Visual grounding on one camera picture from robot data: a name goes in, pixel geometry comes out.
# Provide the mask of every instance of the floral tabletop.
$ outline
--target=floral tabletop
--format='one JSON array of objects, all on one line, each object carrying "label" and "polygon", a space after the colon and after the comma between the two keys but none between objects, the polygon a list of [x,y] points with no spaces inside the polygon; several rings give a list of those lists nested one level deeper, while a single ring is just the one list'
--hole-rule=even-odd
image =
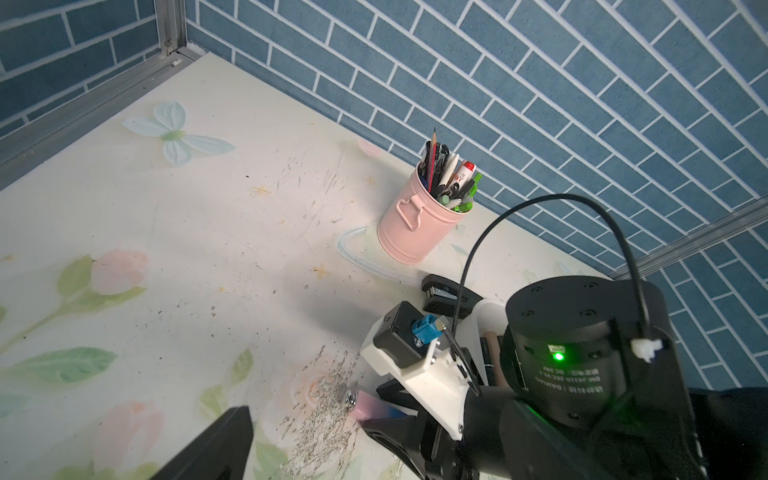
[{"label": "floral tabletop", "polygon": [[[0,191],[0,477],[145,480],[238,405],[248,480],[412,475],[336,393],[382,382],[370,326],[495,215],[393,263],[372,229],[410,168],[207,55]],[[499,299],[594,274],[511,223],[475,263]]]}]

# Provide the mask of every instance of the black cable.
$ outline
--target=black cable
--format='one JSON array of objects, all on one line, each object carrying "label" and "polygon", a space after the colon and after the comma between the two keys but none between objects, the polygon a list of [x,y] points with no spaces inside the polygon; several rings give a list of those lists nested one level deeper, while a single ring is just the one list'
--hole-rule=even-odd
[{"label": "black cable", "polygon": [[503,214],[499,215],[496,220],[493,220],[490,225],[488,225],[488,228],[486,228],[485,231],[480,235],[480,238],[478,238],[478,241],[476,241],[475,245],[472,247],[472,251],[470,251],[469,255],[467,256],[467,263],[464,265],[464,271],[462,272],[462,281],[458,283],[458,292],[456,295],[456,308],[453,312],[453,322],[451,325],[451,332],[454,334],[456,333],[456,326],[458,325],[458,309],[462,301],[462,294],[464,293],[464,282],[467,280],[467,272],[469,271],[469,265],[472,263],[472,258],[475,256],[475,252],[477,252],[478,247],[480,247],[480,243],[482,243],[482,241],[485,240],[488,234],[491,233],[491,230],[493,230],[496,227],[496,225],[499,225],[505,218],[519,212],[520,210],[526,207],[530,207],[531,205],[545,202],[547,200],[572,200],[576,202],[581,202],[587,205],[588,207],[590,207],[595,212],[597,212],[600,215],[600,217],[602,217],[602,219],[605,220],[605,223],[608,224],[608,227],[611,228],[611,232],[613,232],[614,236],[616,236],[616,240],[619,243],[619,247],[621,247],[621,252],[624,254],[624,259],[627,261],[627,267],[629,268],[629,273],[632,278],[632,284],[634,288],[634,297],[635,297],[635,300],[637,301],[637,312],[640,315],[641,330],[643,333],[643,337],[646,339],[650,339],[650,320],[648,318],[648,306],[645,303],[645,295],[643,294],[643,289],[640,284],[640,273],[637,271],[637,264],[634,261],[634,255],[632,255],[632,250],[630,250],[629,248],[629,243],[627,243],[627,239],[624,238],[624,234],[621,232],[621,228],[619,228],[618,223],[616,223],[616,220],[614,220],[611,217],[611,215],[609,215],[608,212],[605,211],[605,209],[600,206],[600,204],[598,204],[593,200],[590,200],[589,198],[581,197],[579,195],[573,195],[573,194],[552,194],[552,195],[544,195],[543,197],[532,198],[530,200],[523,202],[522,204],[519,204],[505,211]]}]

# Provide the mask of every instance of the pen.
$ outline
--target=pen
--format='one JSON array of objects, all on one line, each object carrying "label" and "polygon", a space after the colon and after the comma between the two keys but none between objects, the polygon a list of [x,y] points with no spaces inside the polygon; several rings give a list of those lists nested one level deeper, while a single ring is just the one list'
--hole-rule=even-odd
[{"label": "pen", "polygon": [[441,192],[445,190],[445,187],[451,180],[451,176],[453,175],[453,171],[456,170],[456,164],[458,164],[459,159],[460,156],[458,154],[451,154],[448,159],[448,164],[445,166],[445,169],[442,172],[442,178],[440,178],[440,183],[438,184],[438,190]]}]

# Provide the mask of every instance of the brick pattern wallpaper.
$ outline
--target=brick pattern wallpaper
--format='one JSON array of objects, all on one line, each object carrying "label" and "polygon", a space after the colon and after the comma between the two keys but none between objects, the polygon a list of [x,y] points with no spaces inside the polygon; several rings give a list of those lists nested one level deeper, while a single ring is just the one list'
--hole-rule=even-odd
[{"label": "brick pattern wallpaper", "polygon": [[768,223],[647,280],[664,292],[689,386],[768,386]]},{"label": "brick pattern wallpaper", "polygon": [[0,137],[160,51],[153,0],[0,7]]},{"label": "brick pattern wallpaper", "polygon": [[[585,195],[642,257],[768,194],[764,0],[185,5],[193,43],[410,164],[436,126],[497,213]],[[604,273],[624,264],[578,204],[510,220]],[[765,247],[755,229],[648,277],[691,385],[765,384]]]}]

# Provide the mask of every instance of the marker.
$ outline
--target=marker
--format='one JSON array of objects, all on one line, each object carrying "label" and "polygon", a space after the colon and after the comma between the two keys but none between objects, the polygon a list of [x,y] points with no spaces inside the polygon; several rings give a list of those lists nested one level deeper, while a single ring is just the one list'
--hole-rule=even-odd
[{"label": "marker", "polygon": [[453,171],[456,170],[459,158],[458,154],[451,154],[451,157],[448,158],[448,164],[445,166],[445,171],[442,173],[442,178],[438,184],[438,189],[440,191],[443,191],[445,186],[448,185],[449,180],[451,180],[451,176],[453,175]]},{"label": "marker", "polygon": [[459,212],[460,214],[466,214],[472,209],[472,203],[469,204],[461,204],[458,207],[454,208],[453,211]]},{"label": "marker", "polygon": [[472,173],[475,171],[475,164],[472,162],[464,162],[461,167],[458,168],[453,178],[445,188],[444,194],[448,194],[451,198],[455,198],[459,190],[462,189],[465,183],[472,178]]},{"label": "marker", "polygon": [[472,188],[469,190],[469,196],[474,197],[475,192],[478,191],[478,183],[480,183],[480,179],[482,178],[482,174],[475,175],[474,178],[472,178],[475,181],[475,184],[472,185]]}]

